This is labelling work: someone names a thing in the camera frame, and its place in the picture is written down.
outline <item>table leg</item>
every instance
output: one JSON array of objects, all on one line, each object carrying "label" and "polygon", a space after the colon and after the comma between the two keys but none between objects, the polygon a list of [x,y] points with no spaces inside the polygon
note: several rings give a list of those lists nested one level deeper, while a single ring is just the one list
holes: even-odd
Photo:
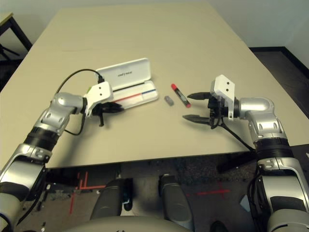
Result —
[{"label": "table leg", "polygon": [[19,25],[16,23],[15,19],[11,17],[9,19],[10,23],[12,24],[11,29],[14,32],[14,34],[18,37],[20,42],[25,46],[25,48],[29,51],[32,47],[32,43],[27,38],[27,36],[24,34],[22,29],[19,27]]}]

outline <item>red stripe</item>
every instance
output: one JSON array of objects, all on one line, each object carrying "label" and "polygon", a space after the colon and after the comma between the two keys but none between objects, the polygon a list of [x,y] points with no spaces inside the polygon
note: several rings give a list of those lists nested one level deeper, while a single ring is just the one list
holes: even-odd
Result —
[{"label": "red stripe", "polygon": [[86,173],[85,173],[85,183],[84,183],[84,187],[87,186],[87,181],[88,181],[88,171],[86,171]]},{"label": "red stripe", "polygon": [[119,102],[119,101],[122,101],[122,100],[125,100],[125,99],[128,99],[128,98],[136,97],[136,96],[138,96],[138,95],[141,95],[141,93],[137,93],[137,94],[134,94],[134,95],[125,97],[125,98],[121,98],[121,99],[115,100],[115,101],[113,101],[113,102]]},{"label": "red stripe", "polygon": [[[218,185],[219,185],[219,189],[222,190],[222,184],[221,184],[221,181],[218,181]],[[224,192],[221,193],[221,197],[222,199],[224,199]]]},{"label": "red stripe", "polygon": [[69,211],[69,214],[70,214],[70,215],[71,215],[72,212],[73,212],[74,198],[75,198],[75,192],[73,192],[72,198],[71,198],[70,211]]},{"label": "red stripe", "polygon": [[201,195],[210,195],[210,194],[223,194],[226,192],[230,192],[229,189],[221,189],[221,190],[214,190],[214,191],[207,191],[207,192],[197,192],[197,196]]},{"label": "red stripe", "polygon": [[85,190],[85,189],[102,189],[105,188],[106,185],[97,185],[97,186],[85,186],[85,187],[81,187],[81,190]]}]

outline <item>blue stripe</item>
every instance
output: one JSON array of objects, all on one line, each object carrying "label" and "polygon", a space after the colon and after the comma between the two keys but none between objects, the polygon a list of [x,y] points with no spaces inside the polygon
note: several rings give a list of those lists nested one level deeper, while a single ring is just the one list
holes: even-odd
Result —
[{"label": "blue stripe", "polygon": [[152,92],[152,91],[156,91],[156,89],[152,89],[152,90],[148,90],[148,91],[142,92],[142,94],[149,93],[149,92]]}]

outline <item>white pen case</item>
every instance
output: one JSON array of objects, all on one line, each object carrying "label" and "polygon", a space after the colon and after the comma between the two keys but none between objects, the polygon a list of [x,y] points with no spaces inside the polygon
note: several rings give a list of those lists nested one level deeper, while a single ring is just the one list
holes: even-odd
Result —
[{"label": "white pen case", "polygon": [[150,81],[150,62],[147,58],[97,69],[112,87],[112,102],[127,109],[158,99],[155,85]]}]

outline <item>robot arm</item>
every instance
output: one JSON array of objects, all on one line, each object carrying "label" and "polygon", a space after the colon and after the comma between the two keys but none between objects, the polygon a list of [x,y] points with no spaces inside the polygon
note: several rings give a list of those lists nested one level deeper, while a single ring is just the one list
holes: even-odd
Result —
[{"label": "robot arm", "polygon": [[237,100],[234,87],[224,75],[218,76],[210,92],[188,96],[196,100],[209,99],[210,117],[183,117],[208,124],[212,129],[220,125],[223,117],[248,120],[258,167],[248,199],[258,231],[308,231],[309,187],[299,161],[293,157],[282,124],[274,114],[274,103],[267,98]]},{"label": "robot arm", "polygon": [[91,116],[92,110],[112,98],[108,82],[101,82],[84,97],[57,93],[25,141],[20,144],[0,173],[0,231],[14,228],[25,201],[35,199],[44,185],[45,164],[71,114]]}]

